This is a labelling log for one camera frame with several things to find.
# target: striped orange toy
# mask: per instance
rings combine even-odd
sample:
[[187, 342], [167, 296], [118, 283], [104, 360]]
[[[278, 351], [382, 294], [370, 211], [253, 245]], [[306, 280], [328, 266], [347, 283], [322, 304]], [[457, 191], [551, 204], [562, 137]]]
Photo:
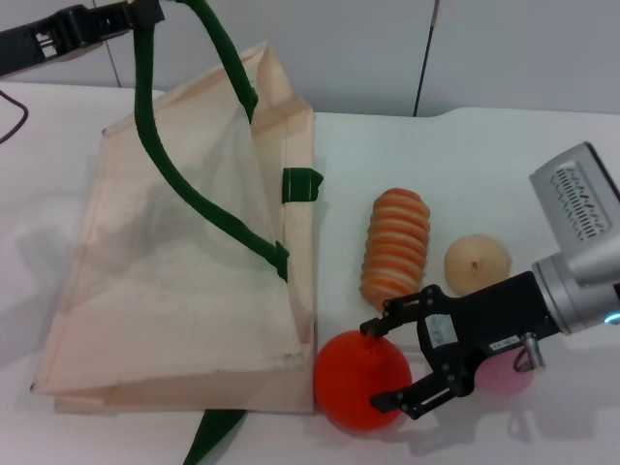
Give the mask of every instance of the striped orange toy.
[[389, 189], [375, 200], [359, 289], [380, 312], [384, 300], [419, 290], [429, 217], [419, 195], [406, 189]]

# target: ventilation slot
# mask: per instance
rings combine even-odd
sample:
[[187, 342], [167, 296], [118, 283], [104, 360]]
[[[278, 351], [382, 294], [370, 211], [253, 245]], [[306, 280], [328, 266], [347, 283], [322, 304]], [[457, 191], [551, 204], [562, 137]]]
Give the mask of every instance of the ventilation slot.
[[591, 239], [609, 229], [607, 219], [577, 166], [556, 170], [550, 181], [577, 240]]

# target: beige ball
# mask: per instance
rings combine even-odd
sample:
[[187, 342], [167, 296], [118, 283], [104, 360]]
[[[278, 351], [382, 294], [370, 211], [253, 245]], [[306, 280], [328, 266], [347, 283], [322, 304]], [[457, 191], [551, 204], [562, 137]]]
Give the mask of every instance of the beige ball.
[[467, 295], [508, 278], [511, 256], [493, 237], [467, 235], [449, 247], [444, 272], [449, 286], [458, 295]]

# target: green bag handle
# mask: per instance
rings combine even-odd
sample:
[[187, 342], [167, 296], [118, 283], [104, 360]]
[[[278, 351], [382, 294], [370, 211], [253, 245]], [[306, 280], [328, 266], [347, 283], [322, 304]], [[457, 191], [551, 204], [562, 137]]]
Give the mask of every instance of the green bag handle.
[[[215, 45], [224, 69], [232, 83], [239, 102], [245, 108], [248, 121], [252, 121], [258, 97], [245, 74], [241, 59], [231, 38], [204, 0], [182, 0], [200, 18]], [[289, 252], [276, 241], [271, 244], [252, 232], [238, 218], [225, 209], [207, 200], [185, 180], [172, 163], [157, 132], [153, 110], [153, 57], [155, 47], [155, 26], [138, 28], [134, 31], [134, 53], [136, 56], [136, 99], [134, 113], [139, 139], [159, 172], [174, 192], [199, 212], [207, 221], [257, 253], [271, 265], [285, 281], [288, 279], [287, 261]]]

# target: orange toy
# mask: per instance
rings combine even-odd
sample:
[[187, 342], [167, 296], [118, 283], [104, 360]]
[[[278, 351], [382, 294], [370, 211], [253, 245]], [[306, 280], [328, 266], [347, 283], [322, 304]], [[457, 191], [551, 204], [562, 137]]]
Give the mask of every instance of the orange toy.
[[351, 431], [371, 431], [392, 423], [400, 411], [382, 414], [370, 405], [370, 397], [410, 384], [409, 364], [396, 346], [359, 331], [331, 339], [315, 362], [317, 403], [333, 423]]
[[430, 209], [419, 195], [406, 189], [389, 189], [375, 200], [359, 289], [380, 312], [384, 300], [419, 290], [429, 217]]

